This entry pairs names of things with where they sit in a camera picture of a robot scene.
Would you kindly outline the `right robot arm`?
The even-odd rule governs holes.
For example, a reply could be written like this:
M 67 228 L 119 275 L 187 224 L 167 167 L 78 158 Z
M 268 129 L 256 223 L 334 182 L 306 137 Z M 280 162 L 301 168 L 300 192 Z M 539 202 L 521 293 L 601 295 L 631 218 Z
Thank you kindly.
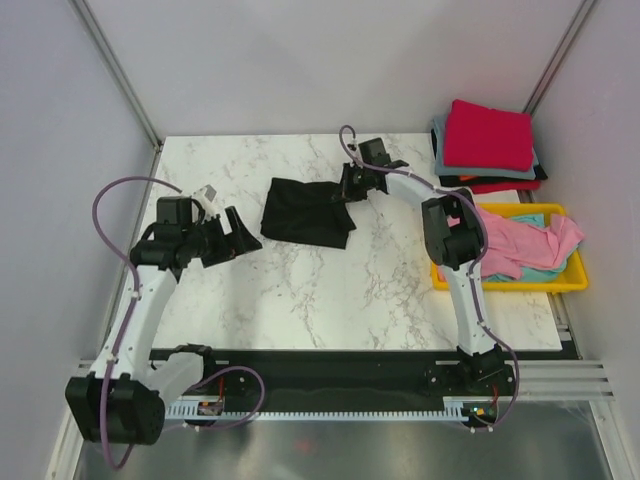
M 341 200 L 362 201 L 377 190 L 420 212 L 426 252 L 445 276 L 456 316 L 459 361 L 452 368 L 454 379 L 473 394 L 509 386 L 512 370 L 505 364 L 503 343 L 491 332 L 481 282 L 488 234 L 471 195 L 437 188 L 411 172 L 406 162 L 393 161 L 380 138 L 340 144 L 350 159 L 339 182 Z

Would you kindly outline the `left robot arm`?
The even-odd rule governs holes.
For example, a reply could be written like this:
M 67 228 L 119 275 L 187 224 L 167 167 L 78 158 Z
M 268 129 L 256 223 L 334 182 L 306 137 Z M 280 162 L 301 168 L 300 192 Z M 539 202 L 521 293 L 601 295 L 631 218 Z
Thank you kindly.
M 216 388 L 220 371 L 206 360 L 206 346 L 178 346 L 161 366 L 151 365 L 160 320 L 192 261 L 209 268 L 261 247 L 233 206 L 219 215 L 202 195 L 157 201 L 155 221 L 128 255 L 130 300 L 88 374 L 71 378 L 65 389 L 85 440 L 152 445 L 172 403 L 191 388 Z

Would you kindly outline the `folded grey t-shirt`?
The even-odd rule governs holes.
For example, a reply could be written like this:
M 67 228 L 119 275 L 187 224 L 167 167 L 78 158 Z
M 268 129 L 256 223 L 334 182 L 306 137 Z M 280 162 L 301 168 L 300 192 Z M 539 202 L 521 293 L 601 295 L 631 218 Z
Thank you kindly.
M 431 145 L 434 150 L 434 171 L 438 176 L 471 175 L 480 177 L 505 177 L 517 180 L 534 180 L 536 168 L 540 162 L 536 154 L 533 154 L 533 163 L 526 172 L 500 168 L 475 168 L 475 167 L 449 167 L 444 164 L 444 137 L 447 114 L 436 115 L 431 121 Z

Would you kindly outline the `folded dark red t-shirt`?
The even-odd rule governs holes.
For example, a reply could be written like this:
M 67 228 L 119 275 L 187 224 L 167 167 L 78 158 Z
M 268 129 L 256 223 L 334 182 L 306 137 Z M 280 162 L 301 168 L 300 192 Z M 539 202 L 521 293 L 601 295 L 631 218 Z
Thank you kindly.
M 509 181 L 489 184 L 469 184 L 461 181 L 445 182 L 443 187 L 463 187 L 470 189 L 474 194 L 489 194 L 510 190 L 534 191 L 541 186 L 541 180 Z

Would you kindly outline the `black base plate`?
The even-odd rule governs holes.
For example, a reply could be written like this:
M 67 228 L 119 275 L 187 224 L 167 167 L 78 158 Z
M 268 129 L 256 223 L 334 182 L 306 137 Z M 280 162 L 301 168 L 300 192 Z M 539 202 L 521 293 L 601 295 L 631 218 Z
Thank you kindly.
M 506 354 L 453 351 L 211 350 L 189 392 L 221 394 L 226 411 L 270 413 L 438 411 L 447 397 L 512 396 Z

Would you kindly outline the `right aluminium frame post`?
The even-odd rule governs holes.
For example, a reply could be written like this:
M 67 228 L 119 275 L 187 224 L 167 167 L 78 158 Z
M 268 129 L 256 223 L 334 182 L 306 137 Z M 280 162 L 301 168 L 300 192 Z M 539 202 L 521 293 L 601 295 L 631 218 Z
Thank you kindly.
M 579 2 L 524 106 L 524 113 L 535 115 L 599 4 L 599 0 Z

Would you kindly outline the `aluminium frame post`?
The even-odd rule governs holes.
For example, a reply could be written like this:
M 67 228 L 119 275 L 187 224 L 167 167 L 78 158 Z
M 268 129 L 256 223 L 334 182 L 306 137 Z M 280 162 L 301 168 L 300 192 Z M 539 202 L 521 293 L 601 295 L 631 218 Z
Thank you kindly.
M 133 88 L 128 75 L 107 38 L 104 29 L 100 25 L 97 16 L 91 8 L 90 3 L 85 0 L 70 0 L 69 4 L 78 16 L 80 23 L 89 36 L 89 39 L 97 49 L 107 71 L 111 75 L 116 87 L 131 110 L 131 113 L 134 115 L 136 122 L 143 130 L 154 150 L 158 152 L 163 146 L 163 140 L 157 129 L 154 127 L 146 109 Z
M 599 4 L 599 0 L 579 2 L 524 106 L 524 113 L 535 115 Z

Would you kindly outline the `left aluminium frame post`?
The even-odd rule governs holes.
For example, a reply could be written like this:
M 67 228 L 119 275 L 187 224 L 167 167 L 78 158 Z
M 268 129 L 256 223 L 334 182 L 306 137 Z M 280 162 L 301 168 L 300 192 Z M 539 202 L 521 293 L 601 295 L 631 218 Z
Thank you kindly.
M 116 87 L 131 110 L 131 113 L 134 115 L 136 122 L 143 130 L 154 150 L 158 152 L 163 146 L 163 140 L 157 129 L 154 127 L 146 109 L 133 88 L 128 75 L 107 38 L 104 29 L 100 25 L 97 16 L 91 8 L 90 3 L 85 0 L 70 0 L 69 4 L 78 16 L 80 23 L 89 36 L 89 39 L 97 49 L 107 71 L 111 75 Z

